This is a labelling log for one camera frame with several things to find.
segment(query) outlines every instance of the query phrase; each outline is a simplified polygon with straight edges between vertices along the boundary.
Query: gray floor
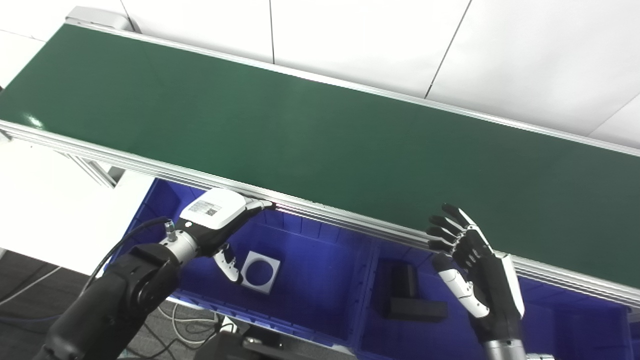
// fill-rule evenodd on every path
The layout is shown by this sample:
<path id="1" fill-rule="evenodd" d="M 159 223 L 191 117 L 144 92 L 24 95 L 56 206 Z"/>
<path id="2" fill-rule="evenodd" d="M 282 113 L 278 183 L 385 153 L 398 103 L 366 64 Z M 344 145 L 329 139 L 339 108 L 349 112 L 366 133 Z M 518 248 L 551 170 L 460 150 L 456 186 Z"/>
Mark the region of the gray floor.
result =
<path id="1" fill-rule="evenodd" d="M 54 265 L 7 252 L 0 259 L 0 300 L 54 268 L 56 268 Z M 0 317 L 43 318 L 60 314 L 76 299 L 86 278 L 87 276 L 83 274 L 61 269 L 14 300 L 1 306 Z M 173 303 L 165 302 L 161 308 L 170 314 L 173 309 Z M 179 306 L 176 312 L 176 318 L 213 318 L 213 316 L 210 311 L 197 311 L 184 306 Z M 42 346 L 46 331 L 53 322 L 54 320 L 37 323 L 0 320 L 0 359 L 30 360 Z M 207 330 L 208 326 L 206 324 L 192 324 L 189 326 L 189 330 L 192 332 Z M 165 344 L 176 337 L 171 321 L 157 310 L 148 317 L 147 325 Z M 178 328 L 183 335 L 191 340 L 203 340 L 210 334 L 209 331 L 201 334 L 189 334 L 186 332 L 186 326 L 181 323 L 178 324 Z M 296 338 L 287 337 L 283 339 L 282 343 L 287 350 L 312 359 L 354 360 L 353 356 Z M 129 346 L 143 356 L 150 356 L 163 348 L 158 340 L 145 328 L 140 330 Z M 179 343 L 174 344 L 171 350 L 176 360 L 191 360 L 195 353 L 194 350 L 188 349 Z M 170 354 L 165 353 L 156 359 L 167 360 L 172 359 L 172 357 Z"/>

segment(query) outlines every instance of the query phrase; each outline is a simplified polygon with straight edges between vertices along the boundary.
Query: robotic arm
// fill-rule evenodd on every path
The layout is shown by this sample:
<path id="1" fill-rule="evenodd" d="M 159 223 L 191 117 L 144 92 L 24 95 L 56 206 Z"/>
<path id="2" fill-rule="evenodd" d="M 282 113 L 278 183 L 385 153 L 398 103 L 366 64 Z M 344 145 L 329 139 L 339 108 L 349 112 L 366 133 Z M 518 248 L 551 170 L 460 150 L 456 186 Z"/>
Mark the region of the robotic arm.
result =
<path id="1" fill-rule="evenodd" d="M 455 221 L 429 219 L 434 227 L 427 233 L 440 239 L 438 248 L 443 251 L 434 256 L 434 269 L 469 312 L 488 359 L 526 360 L 521 330 L 524 302 L 511 256 L 496 254 L 464 211 L 449 204 L 442 209 Z"/>
<path id="2" fill-rule="evenodd" d="M 193 258 L 213 258 L 231 281 L 241 281 L 227 239 L 273 204 L 215 188 L 180 214 L 160 243 L 137 245 L 110 264 L 102 277 L 51 326 L 34 360 L 114 360 L 147 316 L 179 284 Z"/>

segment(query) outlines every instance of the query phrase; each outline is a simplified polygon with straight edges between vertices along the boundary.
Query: label sticker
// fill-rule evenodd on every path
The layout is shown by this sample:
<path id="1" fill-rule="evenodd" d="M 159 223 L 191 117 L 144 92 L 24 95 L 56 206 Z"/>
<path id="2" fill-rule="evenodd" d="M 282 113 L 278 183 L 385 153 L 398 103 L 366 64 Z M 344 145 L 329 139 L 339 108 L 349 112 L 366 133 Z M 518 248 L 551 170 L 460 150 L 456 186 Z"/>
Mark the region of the label sticker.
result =
<path id="1" fill-rule="evenodd" d="M 209 215 L 210 217 L 212 217 L 220 209 L 221 209 L 221 207 L 218 206 L 218 205 L 211 204 L 210 202 L 206 202 L 206 201 L 200 200 L 200 201 L 196 202 L 195 204 L 193 204 L 189 208 L 189 211 L 193 211 L 194 213 L 198 213 L 198 214 Z"/>

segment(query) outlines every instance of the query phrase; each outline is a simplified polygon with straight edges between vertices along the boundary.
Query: blue crate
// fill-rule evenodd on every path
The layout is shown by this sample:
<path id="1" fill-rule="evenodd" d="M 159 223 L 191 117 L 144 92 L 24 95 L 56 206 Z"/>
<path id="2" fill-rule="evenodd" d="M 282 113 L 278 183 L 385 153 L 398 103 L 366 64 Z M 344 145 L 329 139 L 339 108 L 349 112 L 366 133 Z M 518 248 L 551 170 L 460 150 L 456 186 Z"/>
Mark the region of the blue crate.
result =
<path id="1" fill-rule="evenodd" d="M 129 229 L 158 216 L 177 219 L 202 190 L 156 179 Z M 135 236 L 159 242 L 162 226 Z M 332 225 L 267 210 L 229 239 L 242 267 L 249 251 L 281 261 L 269 295 L 231 283 L 212 259 L 187 264 L 174 297 L 247 322 L 316 341 L 353 346 L 360 334 L 377 239 Z"/>
<path id="2" fill-rule="evenodd" d="M 161 215 L 176 220 L 202 193 L 154 181 L 127 232 Z M 161 226 L 149 229 L 121 251 L 163 236 Z M 300 338 L 351 347 L 361 360 L 484 360 L 467 312 L 434 273 L 429 252 L 276 211 L 263 211 L 229 242 L 239 267 L 250 250 L 282 261 L 270 295 L 232 284 L 211 259 L 200 258 L 184 268 L 173 296 Z M 423 299 L 447 301 L 446 320 L 380 316 L 391 268 L 400 262 L 418 268 Z M 626 307 L 528 279 L 520 285 L 528 352 L 562 360 L 640 359 L 634 357 L 634 350 L 640 351 L 640 325 L 630 331 Z"/>
<path id="3" fill-rule="evenodd" d="M 428 252 L 383 241 L 372 268 L 371 301 L 364 332 L 356 346 L 359 359 L 485 360 L 468 315 L 433 271 Z M 417 267 L 422 299 L 446 301 L 449 317 L 440 323 L 387 320 L 381 307 L 390 296 L 390 271 L 399 263 Z M 627 308 L 540 282 L 520 279 L 526 310 L 523 343 L 528 352 L 562 360 L 631 360 L 633 350 Z"/>

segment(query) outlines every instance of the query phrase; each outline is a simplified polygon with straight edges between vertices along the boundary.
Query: white square part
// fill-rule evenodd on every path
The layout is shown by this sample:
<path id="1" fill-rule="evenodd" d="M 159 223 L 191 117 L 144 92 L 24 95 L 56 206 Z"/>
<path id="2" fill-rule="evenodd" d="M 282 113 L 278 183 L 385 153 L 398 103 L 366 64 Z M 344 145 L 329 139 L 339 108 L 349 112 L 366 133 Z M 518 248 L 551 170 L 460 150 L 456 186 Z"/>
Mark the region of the white square part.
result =
<path id="1" fill-rule="evenodd" d="M 246 279 L 247 269 L 249 269 L 249 266 L 251 266 L 252 264 L 258 261 L 264 261 L 265 263 L 271 265 L 271 270 L 272 270 L 271 278 L 269 279 L 269 281 L 265 282 L 262 285 L 254 285 Z M 276 279 L 276 275 L 278 274 L 278 268 L 280 268 L 280 260 L 272 259 L 268 256 L 258 254 L 257 252 L 254 252 L 254 251 L 249 251 L 249 254 L 246 256 L 246 260 L 244 261 L 242 270 L 240 271 L 240 274 L 242 274 L 242 278 L 243 278 L 241 285 L 246 286 L 249 289 L 253 289 L 255 291 L 259 291 L 263 294 L 269 295 L 269 293 L 271 292 L 271 287 L 273 286 L 273 281 Z"/>

